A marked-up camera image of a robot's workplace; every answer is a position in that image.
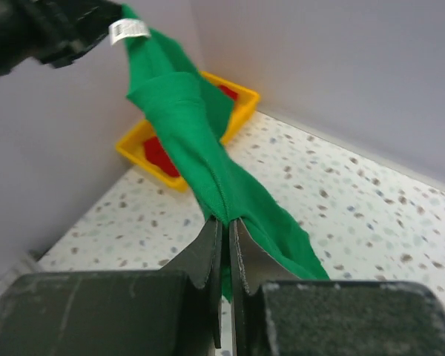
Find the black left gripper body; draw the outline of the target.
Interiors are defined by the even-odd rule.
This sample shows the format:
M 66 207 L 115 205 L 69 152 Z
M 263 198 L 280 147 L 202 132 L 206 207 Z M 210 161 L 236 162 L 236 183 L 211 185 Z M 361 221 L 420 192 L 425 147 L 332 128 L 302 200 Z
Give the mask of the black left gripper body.
M 122 17 L 114 1 L 0 0 L 0 77 L 33 58 L 66 67 L 95 48 Z

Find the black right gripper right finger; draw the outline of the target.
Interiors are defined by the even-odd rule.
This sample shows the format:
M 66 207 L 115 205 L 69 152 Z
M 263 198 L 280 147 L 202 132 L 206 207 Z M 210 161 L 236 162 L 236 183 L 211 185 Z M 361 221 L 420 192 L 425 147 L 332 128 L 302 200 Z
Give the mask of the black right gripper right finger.
M 228 229 L 235 355 L 445 355 L 445 310 L 409 281 L 302 280 Z

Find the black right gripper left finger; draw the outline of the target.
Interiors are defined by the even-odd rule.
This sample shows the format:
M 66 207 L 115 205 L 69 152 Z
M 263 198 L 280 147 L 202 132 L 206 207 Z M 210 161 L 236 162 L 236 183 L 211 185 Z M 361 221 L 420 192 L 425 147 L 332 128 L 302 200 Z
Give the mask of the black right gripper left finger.
M 0 355 L 213 355 L 223 226 L 158 270 L 26 274 L 0 297 Z

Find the green t shirt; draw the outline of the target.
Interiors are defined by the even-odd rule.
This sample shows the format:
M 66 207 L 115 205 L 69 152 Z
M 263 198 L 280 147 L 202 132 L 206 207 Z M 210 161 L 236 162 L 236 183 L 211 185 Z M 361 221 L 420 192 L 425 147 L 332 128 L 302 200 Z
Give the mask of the green t shirt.
M 205 217 L 242 220 L 270 256 L 297 277 L 327 280 L 309 235 L 221 144 L 233 102 L 206 80 L 180 44 L 128 6 L 109 28 L 128 55 L 127 98 L 151 123 Z

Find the yellow plastic bin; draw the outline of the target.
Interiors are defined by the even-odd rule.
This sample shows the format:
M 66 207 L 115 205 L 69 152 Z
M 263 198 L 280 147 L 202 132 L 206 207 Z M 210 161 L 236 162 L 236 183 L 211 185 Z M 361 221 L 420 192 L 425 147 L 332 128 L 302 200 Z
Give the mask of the yellow plastic bin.
M 259 93 L 245 88 L 241 85 L 230 82 L 226 79 L 215 76 L 208 72 L 202 72 L 202 76 L 212 85 L 218 87 L 233 103 L 231 117 L 229 119 L 225 134 L 220 139 L 223 145 L 227 145 L 241 127 L 252 117 L 260 101 Z M 157 166 L 151 164 L 145 158 L 142 142 L 156 136 L 153 127 L 146 119 L 141 120 L 134 125 L 117 143 L 116 151 L 131 163 L 147 171 L 159 181 L 163 182 L 169 188 L 177 191 L 185 191 L 188 184 L 180 175 L 177 178 L 171 178 L 164 174 Z

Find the red t shirt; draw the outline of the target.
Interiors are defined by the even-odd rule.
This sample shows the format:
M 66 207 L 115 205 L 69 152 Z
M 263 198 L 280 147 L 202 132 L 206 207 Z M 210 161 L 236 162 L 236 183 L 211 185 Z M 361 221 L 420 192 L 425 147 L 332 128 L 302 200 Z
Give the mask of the red t shirt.
M 157 166 L 164 174 L 171 178 L 180 177 L 179 171 L 172 163 L 157 136 L 152 136 L 142 142 L 142 147 L 147 161 Z

